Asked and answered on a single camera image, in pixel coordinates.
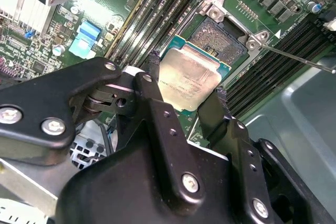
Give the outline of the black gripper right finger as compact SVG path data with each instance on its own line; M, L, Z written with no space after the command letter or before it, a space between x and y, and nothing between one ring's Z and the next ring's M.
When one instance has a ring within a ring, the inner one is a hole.
M230 203L238 223L335 223L285 157L264 138L251 140L234 118L226 91L213 90L198 107L209 148L229 160Z

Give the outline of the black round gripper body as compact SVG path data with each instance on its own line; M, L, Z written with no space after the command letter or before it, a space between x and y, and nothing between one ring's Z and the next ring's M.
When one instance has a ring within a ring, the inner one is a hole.
M56 223L238 223L228 158L189 147L205 191L196 210L174 210L163 199L151 145L139 140L76 174L59 197ZM196 188L196 178L183 179Z

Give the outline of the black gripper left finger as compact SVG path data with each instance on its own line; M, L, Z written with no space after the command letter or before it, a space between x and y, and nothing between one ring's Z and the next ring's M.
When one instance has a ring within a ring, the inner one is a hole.
M173 107L155 78L131 76L107 58L95 57L1 89L1 157L33 165L64 162L76 126L111 111L130 118L118 142L150 143L163 199L174 210L196 210L205 191ZM196 188L183 179L196 178Z

